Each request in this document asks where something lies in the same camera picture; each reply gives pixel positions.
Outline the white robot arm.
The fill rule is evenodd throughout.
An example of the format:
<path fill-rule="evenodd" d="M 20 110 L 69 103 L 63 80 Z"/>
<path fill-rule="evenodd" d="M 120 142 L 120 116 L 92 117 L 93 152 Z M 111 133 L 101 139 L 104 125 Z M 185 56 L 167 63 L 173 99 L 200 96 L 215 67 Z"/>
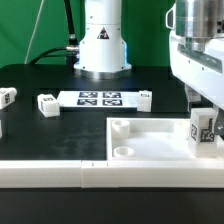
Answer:
<path fill-rule="evenodd" d="M 78 75 L 112 79 L 131 69 L 121 37 L 122 0 L 84 0 L 85 36 L 79 44 Z M 170 65 L 185 83 L 190 101 L 207 98 L 216 108 L 209 128 L 224 135 L 224 0 L 175 0 L 165 18 Z"/>

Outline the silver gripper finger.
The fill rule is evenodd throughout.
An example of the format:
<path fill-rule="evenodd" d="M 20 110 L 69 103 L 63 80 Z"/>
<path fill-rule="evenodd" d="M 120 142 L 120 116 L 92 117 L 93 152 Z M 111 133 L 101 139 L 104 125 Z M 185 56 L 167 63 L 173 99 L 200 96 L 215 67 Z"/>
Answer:
<path fill-rule="evenodd" d="M 224 110 L 214 107 L 215 116 L 212 121 L 212 131 L 215 135 L 224 136 Z"/>
<path fill-rule="evenodd" d="M 187 98 L 188 111 L 191 111 L 192 108 L 199 108 L 202 105 L 201 95 L 188 85 L 185 85 L 184 90 Z"/>

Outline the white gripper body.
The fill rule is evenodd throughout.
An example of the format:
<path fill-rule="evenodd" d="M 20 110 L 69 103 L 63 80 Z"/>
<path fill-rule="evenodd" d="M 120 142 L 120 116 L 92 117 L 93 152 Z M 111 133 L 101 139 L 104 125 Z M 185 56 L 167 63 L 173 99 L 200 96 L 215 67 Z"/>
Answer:
<path fill-rule="evenodd" d="M 175 3 L 166 27 L 173 75 L 224 110 L 224 3 Z"/>

